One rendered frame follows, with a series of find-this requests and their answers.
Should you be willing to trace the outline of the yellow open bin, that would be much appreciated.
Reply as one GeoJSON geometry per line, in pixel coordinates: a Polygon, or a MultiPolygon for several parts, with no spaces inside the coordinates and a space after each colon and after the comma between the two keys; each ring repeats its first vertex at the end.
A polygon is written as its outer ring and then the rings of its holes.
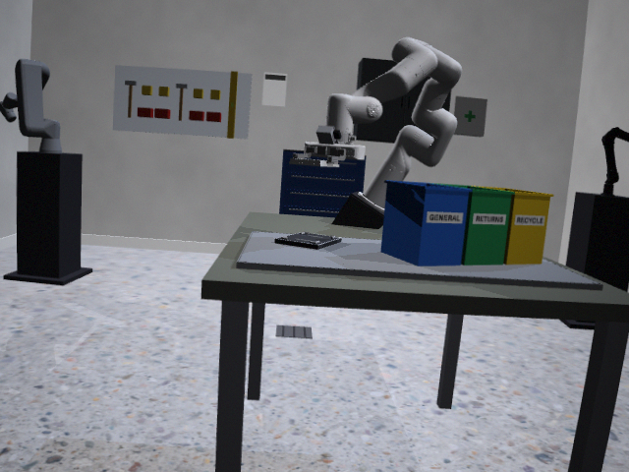
{"type": "Polygon", "coordinates": [[[515,192],[511,196],[510,215],[504,254],[505,265],[540,265],[552,194],[507,188],[481,187],[515,192]]]}

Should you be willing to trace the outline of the blue bin with label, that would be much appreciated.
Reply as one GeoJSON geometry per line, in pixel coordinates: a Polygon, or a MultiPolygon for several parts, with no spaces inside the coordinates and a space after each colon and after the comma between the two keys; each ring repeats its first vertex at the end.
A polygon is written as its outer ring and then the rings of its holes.
{"type": "Polygon", "coordinates": [[[473,189],[400,182],[384,180],[381,252],[415,266],[460,266],[473,189]]]}

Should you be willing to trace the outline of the green bin with label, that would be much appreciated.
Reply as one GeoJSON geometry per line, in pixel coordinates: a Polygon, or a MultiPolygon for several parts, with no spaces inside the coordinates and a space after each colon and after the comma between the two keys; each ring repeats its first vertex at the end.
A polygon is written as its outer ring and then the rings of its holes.
{"type": "Polygon", "coordinates": [[[463,266],[503,265],[511,196],[515,192],[465,185],[469,192],[463,266]]]}

